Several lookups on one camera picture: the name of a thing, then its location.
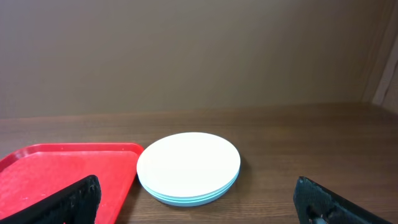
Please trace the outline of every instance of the gray wall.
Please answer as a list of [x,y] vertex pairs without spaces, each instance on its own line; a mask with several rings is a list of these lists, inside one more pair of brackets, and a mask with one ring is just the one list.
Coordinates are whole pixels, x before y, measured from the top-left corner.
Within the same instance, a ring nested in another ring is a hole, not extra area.
[[2,0],[0,118],[359,101],[388,0]]

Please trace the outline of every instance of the tray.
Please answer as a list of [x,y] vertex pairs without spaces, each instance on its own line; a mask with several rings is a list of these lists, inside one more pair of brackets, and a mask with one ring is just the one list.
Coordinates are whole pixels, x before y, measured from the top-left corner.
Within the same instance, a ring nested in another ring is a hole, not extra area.
[[94,174],[102,191],[95,223],[114,223],[143,150],[134,143],[66,143],[13,152],[0,161],[0,219]]

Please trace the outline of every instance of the tabletop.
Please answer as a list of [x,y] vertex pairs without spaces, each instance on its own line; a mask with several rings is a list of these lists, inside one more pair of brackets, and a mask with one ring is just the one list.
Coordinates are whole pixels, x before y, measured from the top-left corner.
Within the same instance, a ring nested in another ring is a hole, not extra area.
[[239,177],[215,202],[171,207],[136,179],[116,223],[298,223],[304,175],[398,223],[398,117],[366,104],[0,119],[0,157],[44,142],[136,142],[198,131],[231,141]]

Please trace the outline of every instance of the stack of plates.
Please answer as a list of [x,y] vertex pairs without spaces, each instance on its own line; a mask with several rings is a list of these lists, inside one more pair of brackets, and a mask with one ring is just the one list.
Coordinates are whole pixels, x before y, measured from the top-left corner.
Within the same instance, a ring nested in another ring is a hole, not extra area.
[[240,165],[238,151],[227,140],[182,133],[151,144],[138,159],[137,173],[157,200],[191,207],[221,197],[238,177]]

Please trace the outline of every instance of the white disc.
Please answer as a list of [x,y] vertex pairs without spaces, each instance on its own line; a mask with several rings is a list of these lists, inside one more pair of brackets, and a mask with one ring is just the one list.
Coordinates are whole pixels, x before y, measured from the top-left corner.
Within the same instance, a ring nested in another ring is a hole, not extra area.
[[207,133],[181,133],[151,144],[137,162],[142,184],[158,194],[196,197],[231,182],[241,159],[227,140]]

